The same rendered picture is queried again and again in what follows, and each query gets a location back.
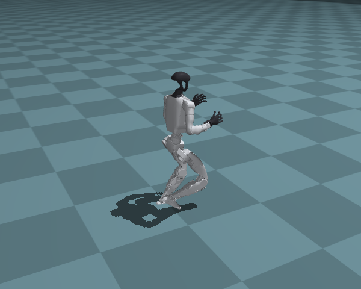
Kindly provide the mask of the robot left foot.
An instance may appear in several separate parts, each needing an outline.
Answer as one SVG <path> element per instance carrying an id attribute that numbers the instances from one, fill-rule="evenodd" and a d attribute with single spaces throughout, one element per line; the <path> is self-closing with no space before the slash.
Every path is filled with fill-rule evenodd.
<path id="1" fill-rule="evenodd" d="M 176 199 L 176 198 L 175 198 L 175 199 Z M 165 204 L 165 202 L 164 202 L 164 203 L 162 203 L 162 202 L 161 202 L 161 200 L 159 200 L 159 201 L 157 201 L 157 202 L 156 202 L 156 204 L 157 204 L 157 205 L 160 205 L 160 204 Z"/>

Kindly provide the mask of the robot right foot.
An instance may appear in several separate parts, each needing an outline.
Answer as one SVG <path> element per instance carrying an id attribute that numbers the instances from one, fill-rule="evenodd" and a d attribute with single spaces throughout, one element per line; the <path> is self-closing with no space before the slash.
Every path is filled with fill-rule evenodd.
<path id="1" fill-rule="evenodd" d="M 169 195 L 165 195 L 165 196 L 163 196 L 162 198 L 161 198 L 161 200 L 163 201 L 163 202 L 165 202 L 165 203 L 167 203 L 167 204 L 169 204 L 169 205 L 171 205 L 171 206 L 173 206 L 173 207 L 175 207 L 175 208 L 177 208 L 177 209 L 181 209 L 181 206 L 176 202 L 176 200 L 171 200 L 170 199 L 170 197 L 171 196 L 169 196 Z M 174 198 L 175 199 L 175 198 Z"/>

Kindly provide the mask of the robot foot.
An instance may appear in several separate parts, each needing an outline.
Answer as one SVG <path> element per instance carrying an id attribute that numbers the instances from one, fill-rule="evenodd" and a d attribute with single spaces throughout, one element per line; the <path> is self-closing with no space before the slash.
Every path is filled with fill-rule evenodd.
<path id="1" fill-rule="evenodd" d="M 176 198 L 175 198 L 175 199 L 176 199 Z M 157 205 L 160 205 L 160 204 L 165 204 L 165 202 L 164 202 L 164 203 L 162 203 L 162 202 L 161 202 L 161 200 L 159 200 L 159 201 L 157 201 L 157 202 L 156 202 L 156 204 L 157 204 Z"/>
<path id="2" fill-rule="evenodd" d="M 165 195 L 165 196 L 163 196 L 162 198 L 161 198 L 161 200 L 163 201 L 163 202 L 165 202 L 165 203 L 167 203 L 167 204 L 169 204 L 169 205 L 171 205 L 171 206 L 173 206 L 173 207 L 175 207 L 175 208 L 177 208 L 177 209 L 181 209 L 181 206 L 176 202 L 176 200 L 171 200 L 170 199 L 170 197 L 171 196 L 169 196 L 169 195 Z M 175 198 L 174 198 L 175 199 Z"/>

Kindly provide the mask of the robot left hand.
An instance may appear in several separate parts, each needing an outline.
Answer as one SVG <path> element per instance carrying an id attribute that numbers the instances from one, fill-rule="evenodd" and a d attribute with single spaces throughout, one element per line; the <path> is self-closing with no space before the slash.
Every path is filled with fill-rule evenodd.
<path id="1" fill-rule="evenodd" d="M 195 106 L 201 104 L 202 102 L 207 102 L 207 100 L 203 100 L 203 99 L 206 99 L 206 98 L 204 98 L 206 96 L 202 96 L 202 95 L 204 95 L 204 94 L 200 94 L 200 95 L 196 94 L 193 97 L 193 99 L 191 100 L 192 102 L 194 102 Z"/>

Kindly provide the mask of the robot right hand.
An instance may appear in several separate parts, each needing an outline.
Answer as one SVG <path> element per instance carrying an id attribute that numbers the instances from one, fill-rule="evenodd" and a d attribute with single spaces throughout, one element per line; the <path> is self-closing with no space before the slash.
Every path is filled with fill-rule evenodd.
<path id="1" fill-rule="evenodd" d="M 220 112 L 218 112 L 218 114 L 216 116 L 215 116 L 215 113 L 216 113 L 216 111 L 214 111 L 213 117 L 210 120 L 205 121 L 203 124 L 206 124 L 209 122 L 212 127 L 212 125 L 218 125 L 219 123 L 221 123 L 223 120 L 222 120 L 222 116 L 221 116 Z"/>

